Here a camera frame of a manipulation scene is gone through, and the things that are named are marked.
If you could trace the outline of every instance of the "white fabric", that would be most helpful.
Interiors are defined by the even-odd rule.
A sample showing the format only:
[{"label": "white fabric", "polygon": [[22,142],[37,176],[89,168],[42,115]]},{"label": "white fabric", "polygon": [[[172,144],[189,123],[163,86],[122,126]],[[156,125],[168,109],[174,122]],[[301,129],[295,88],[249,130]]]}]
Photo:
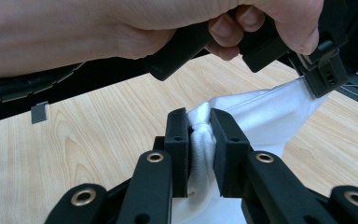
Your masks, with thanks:
[{"label": "white fabric", "polygon": [[326,99],[312,99],[304,78],[267,91],[216,97],[194,108],[188,119],[192,168],[188,198],[172,200],[172,223],[245,223],[241,199],[224,199],[213,173],[215,139],[209,122],[211,108],[231,114],[254,150],[281,156],[285,143]]}]

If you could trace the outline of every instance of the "wood grain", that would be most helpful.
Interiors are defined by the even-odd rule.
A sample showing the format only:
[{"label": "wood grain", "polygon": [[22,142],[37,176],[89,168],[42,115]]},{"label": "wood grain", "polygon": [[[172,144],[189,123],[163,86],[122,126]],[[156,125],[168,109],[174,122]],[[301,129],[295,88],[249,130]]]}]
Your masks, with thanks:
[{"label": "wood grain", "polygon": [[[0,223],[43,223],[68,189],[111,189],[126,180],[154,137],[164,135],[174,109],[294,78],[280,63],[252,74],[240,58],[227,63],[208,55],[164,82],[144,75],[48,105],[48,120],[35,125],[30,113],[0,120]],[[338,184],[358,186],[358,104],[332,93],[288,142],[283,159],[322,194]]]}]

